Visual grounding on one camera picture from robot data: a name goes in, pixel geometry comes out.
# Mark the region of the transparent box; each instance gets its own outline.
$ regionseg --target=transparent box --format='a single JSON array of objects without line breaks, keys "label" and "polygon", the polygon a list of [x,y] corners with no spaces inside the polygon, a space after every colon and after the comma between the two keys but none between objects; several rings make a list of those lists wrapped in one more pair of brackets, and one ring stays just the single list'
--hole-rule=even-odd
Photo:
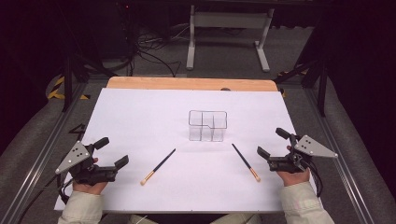
[{"label": "transparent box", "polygon": [[225,111],[192,110],[189,113],[190,141],[222,142],[227,130]]}]

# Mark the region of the white table surface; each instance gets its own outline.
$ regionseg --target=white table surface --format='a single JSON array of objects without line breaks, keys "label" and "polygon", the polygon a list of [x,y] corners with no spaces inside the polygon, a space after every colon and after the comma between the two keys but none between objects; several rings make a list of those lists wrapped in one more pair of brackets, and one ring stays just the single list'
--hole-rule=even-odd
[{"label": "white table surface", "polygon": [[[189,141],[190,110],[226,111],[224,141]],[[93,154],[99,166],[129,156],[116,181],[103,191],[107,212],[278,212],[283,183],[256,152],[261,146],[272,156],[288,153],[290,142],[275,133],[278,127],[295,133],[277,91],[102,89],[82,143],[109,138],[110,143]],[[140,181],[174,148],[176,152],[141,186]],[[58,199],[55,210],[63,209]]]}]

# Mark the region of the human hand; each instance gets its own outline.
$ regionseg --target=human hand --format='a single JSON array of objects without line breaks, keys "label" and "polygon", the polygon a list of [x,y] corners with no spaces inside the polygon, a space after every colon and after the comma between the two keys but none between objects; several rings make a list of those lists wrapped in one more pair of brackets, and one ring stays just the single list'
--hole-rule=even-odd
[{"label": "human hand", "polygon": [[278,171],[276,173],[280,176],[280,178],[282,178],[283,186],[285,187],[309,181],[309,174],[310,174],[309,168],[306,168],[306,170],[302,173],[291,174],[289,172],[283,172],[283,171]]},{"label": "human hand", "polygon": [[[98,162],[97,158],[93,159],[93,163]],[[102,193],[102,190],[106,187],[107,182],[103,183],[97,183],[93,186],[88,185],[88,184],[78,184],[76,181],[73,181],[73,190],[79,191],[79,192],[84,192],[84,193],[89,193],[89,194],[96,194],[100,195]]]}]

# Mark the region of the gray metal plate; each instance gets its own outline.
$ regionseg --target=gray metal plate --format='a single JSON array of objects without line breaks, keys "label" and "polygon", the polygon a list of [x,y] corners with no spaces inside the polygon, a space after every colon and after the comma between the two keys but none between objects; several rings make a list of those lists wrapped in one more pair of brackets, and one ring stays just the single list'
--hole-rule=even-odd
[{"label": "gray metal plate", "polygon": [[304,135],[294,148],[310,156],[338,158],[337,153],[329,150],[308,135]]},{"label": "gray metal plate", "polygon": [[59,167],[56,169],[55,174],[63,173],[67,171],[70,167],[78,164],[81,161],[84,161],[90,157],[90,153],[88,152],[87,148],[81,144],[81,142],[76,142],[76,144],[72,147],[69,151],[67,156],[61,162]]}]

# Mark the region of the sleeve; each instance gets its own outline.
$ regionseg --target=sleeve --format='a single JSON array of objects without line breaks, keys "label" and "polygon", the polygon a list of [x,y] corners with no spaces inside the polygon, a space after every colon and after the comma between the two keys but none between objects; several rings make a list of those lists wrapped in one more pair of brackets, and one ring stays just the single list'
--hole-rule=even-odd
[{"label": "sleeve", "polygon": [[280,200],[288,224],[334,223],[309,182],[283,188]]},{"label": "sleeve", "polygon": [[73,191],[58,224],[96,224],[102,217],[101,195]]}]

